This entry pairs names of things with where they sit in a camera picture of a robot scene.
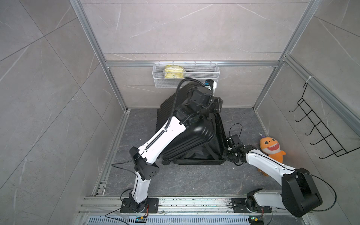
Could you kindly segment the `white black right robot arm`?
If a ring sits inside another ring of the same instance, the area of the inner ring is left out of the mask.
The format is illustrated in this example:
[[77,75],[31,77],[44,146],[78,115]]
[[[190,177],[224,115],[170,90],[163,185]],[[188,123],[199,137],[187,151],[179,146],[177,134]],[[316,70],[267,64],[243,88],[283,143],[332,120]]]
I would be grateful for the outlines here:
[[249,212],[256,213],[264,207],[275,207],[300,218],[308,212],[316,212],[323,204],[314,182],[316,176],[305,168],[296,169],[285,165],[283,157],[286,153],[280,149],[276,139],[261,137],[260,149],[244,145],[237,135],[228,137],[227,143],[227,157],[231,162],[237,166],[252,165],[281,186],[281,190],[258,188],[247,193],[245,204]]

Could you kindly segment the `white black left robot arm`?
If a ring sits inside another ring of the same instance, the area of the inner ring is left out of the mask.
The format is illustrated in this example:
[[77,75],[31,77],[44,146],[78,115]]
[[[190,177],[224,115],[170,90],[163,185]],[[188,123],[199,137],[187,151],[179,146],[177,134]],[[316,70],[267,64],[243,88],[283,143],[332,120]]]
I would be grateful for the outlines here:
[[142,146],[130,149],[136,179],[126,206],[134,212],[142,212],[147,206],[150,182],[159,173],[155,162],[160,155],[175,159],[216,137],[223,102],[215,96],[216,86],[212,79],[182,79],[175,93],[158,109],[160,123],[155,135]]

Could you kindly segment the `black hard-shell suitcase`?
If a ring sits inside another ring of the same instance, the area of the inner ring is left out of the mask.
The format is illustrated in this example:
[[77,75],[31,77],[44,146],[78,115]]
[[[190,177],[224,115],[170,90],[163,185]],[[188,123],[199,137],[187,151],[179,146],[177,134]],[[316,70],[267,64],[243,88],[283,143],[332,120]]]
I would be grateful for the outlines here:
[[223,154],[228,145],[220,113],[209,112],[214,98],[208,88],[189,82],[160,105],[156,131],[167,123],[171,112],[186,127],[161,152],[163,165],[221,165],[226,161]]

